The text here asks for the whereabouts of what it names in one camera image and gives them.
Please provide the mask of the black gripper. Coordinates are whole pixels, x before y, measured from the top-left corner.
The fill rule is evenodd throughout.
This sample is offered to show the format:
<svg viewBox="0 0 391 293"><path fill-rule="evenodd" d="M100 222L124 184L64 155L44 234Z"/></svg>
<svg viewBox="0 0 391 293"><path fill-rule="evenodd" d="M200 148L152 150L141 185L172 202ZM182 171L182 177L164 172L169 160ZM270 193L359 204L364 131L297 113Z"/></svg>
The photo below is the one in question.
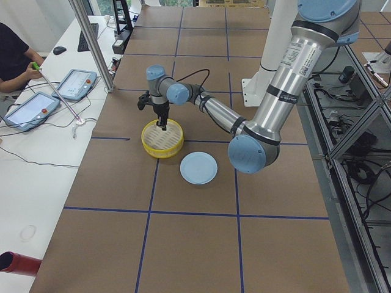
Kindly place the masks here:
<svg viewBox="0 0 391 293"><path fill-rule="evenodd" d="M169 103L153 104L153 111L158 116L156 125L163 131L167 130L167 119L169 118Z"/></svg>

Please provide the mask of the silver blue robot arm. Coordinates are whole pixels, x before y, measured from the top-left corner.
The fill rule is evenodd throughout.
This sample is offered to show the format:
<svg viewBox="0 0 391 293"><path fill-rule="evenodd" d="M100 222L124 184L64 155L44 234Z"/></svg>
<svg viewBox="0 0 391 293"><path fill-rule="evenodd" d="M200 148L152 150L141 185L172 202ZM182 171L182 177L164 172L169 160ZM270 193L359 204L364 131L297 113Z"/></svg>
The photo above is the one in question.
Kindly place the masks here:
<svg viewBox="0 0 391 293"><path fill-rule="evenodd" d="M280 130L321 53L357 40L361 6L361 1L298 1L296 17L288 23L291 40L251 120L229 109L201 85L166 75L161 65L146 69L148 90L137 106L140 110L152 106L157 126L165 130L170 104L194 104L233 136L228 145L230 163L242 173L259 172L278 158Z"/></svg>

